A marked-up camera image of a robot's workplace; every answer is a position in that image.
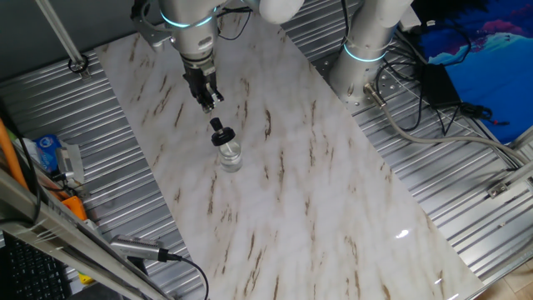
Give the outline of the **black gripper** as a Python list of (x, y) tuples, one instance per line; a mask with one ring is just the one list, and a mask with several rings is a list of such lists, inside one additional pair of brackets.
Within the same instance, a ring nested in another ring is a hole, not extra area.
[(217, 90), (216, 68), (213, 56), (200, 59), (183, 57), (186, 79), (192, 96), (201, 104), (204, 113), (214, 109), (214, 103), (224, 100)]

